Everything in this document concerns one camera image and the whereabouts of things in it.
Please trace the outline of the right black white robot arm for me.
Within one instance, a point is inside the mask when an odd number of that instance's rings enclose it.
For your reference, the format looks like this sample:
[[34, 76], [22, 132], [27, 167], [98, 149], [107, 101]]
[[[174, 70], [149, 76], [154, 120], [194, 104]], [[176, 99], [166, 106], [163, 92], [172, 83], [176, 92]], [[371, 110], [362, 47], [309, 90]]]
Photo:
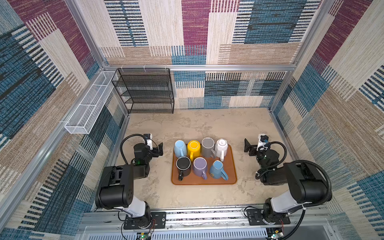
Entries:
[[262, 209], [248, 206], [244, 216], [250, 225], [288, 224], [288, 215], [300, 209], [315, 207], [329, 202], [332, 197], [332, 183], [326, 171], [318, 164], [307, 160], [285, 162], [286, 146], [278, 141], [269, 141], [260, 135], [257, 145], [244, 140], [244, 151], [255, 156], [260, 169], [255, 178], [265, 186], [288, 184], [288, 191], [278, 197], [268, 198]]

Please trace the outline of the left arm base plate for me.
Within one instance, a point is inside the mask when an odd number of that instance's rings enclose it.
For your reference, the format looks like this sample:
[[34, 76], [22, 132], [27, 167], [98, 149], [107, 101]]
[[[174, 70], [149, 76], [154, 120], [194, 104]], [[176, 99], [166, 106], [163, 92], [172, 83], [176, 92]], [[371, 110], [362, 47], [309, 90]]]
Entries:
[[151, 212], [142, 217], [131, 218], [128, 215], [125, 217], [123, 224], [124, 230], [149, 230], [149, 229], [164, 229], [166, 225], [166, 212]]

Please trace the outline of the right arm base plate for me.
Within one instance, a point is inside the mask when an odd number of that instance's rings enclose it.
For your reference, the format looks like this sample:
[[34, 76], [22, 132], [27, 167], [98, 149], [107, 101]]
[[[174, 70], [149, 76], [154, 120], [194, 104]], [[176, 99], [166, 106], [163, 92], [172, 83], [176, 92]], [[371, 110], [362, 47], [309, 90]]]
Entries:
[[250, 208], [245, 210], [246, 218], [250, 226], [262, 225], [289, 225], [291, 223], [288, 214], [275, 214], [272, 213], [268, 217], [264, 217], [263, 210], [257, 208]]

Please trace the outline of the black mug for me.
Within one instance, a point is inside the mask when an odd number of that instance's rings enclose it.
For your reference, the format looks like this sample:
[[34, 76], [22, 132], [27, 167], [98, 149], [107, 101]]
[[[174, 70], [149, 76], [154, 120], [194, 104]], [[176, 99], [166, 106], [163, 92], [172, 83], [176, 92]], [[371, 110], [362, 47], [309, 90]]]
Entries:
[[192, 170], [192, 162], [188, 157], [180, 157], [176, 161], [178, 169], [178, 180], [182, 181], [185, 177], [189, 176]]

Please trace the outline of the yellow mug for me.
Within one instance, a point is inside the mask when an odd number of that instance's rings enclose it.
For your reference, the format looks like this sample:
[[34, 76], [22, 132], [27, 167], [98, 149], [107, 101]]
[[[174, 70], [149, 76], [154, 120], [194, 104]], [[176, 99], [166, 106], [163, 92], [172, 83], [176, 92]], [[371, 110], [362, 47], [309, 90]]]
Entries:
[[187, 156], [191, 162], [193, 162], [196, 158], [201, 156], [201, 144], [196, 140], [192, 140], [187, 145], [187, 151]]

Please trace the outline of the light blue mug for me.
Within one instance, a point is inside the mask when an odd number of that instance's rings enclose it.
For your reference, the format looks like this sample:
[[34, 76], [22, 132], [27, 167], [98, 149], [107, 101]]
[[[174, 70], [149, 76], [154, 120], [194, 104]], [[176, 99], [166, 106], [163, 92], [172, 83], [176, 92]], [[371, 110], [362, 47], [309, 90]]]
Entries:
[[174, 145], [174, 153], [177, 158], [180, 157], [187, 157], [188, 151], [187, 151], [187, 145], [182, 140], [177, 140]]

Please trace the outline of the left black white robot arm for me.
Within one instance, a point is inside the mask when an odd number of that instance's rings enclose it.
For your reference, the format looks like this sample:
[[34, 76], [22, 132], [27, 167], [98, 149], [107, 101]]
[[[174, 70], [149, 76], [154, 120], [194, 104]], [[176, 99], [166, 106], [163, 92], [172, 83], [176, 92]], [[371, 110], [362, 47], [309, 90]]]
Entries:
[[95, 204], [98, 209], [118, 210], [126, 214], [126, 222], [141, 229], [155, 227], [156, 219], [147, 202], [134, 196], [134, 180], [147, 178], [150, 161], [163, 155], [163, 143], [150, 149], [144, 143], [134, 146], [135, 158], [130, 164], [105, 167], [97, 189]]

